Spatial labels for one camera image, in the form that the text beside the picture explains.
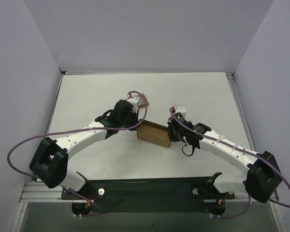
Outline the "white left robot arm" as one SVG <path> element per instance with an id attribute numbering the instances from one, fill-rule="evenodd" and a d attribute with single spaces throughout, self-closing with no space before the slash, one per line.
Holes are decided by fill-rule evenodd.
<path id="1" fill-rule="evenodd" d="M 87 180 L 79 172 L 68 168 L 69 159 L 88 146 L 118 133 L 118 129 L 136 125 L 139 122 L 138 106 L 141 102 L 139 96 L 120 100 L 114 109 L 88 124 L 85 131 L 54 140 L 45 137 L 41 140 L 29 169 L 50 189 L 61 186 L 72 189 L 72 193 L 79 199 L 87 197 Z"/>

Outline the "large cardboard box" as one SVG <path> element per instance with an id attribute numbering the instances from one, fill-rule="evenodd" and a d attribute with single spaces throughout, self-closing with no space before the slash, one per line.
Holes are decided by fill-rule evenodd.
<path id="1" fill-rule="evenodd" d="M 168 128 L 147 120 L 144 120 L 138 127 L 137 138 L 165 148 L 171 145 Z"/>

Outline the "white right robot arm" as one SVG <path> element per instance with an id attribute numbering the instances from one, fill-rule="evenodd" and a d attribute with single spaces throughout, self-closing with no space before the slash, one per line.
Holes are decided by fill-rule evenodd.
<path id="1" fill-rule="evenodd" d="M 266 203 L 281 183 L 281 178 L 273 171 L 278 165 L 271 153 L 246 150 L 205 124 L 193 125 L 181 113 L 168 119 L 168 134 L 172 142 L 184 142 L 193 150 L 212 153 L 241 172 L 239 175 L 219 174 L 213 181 L 219 193 L 246 193 L 254 200 Z"/>

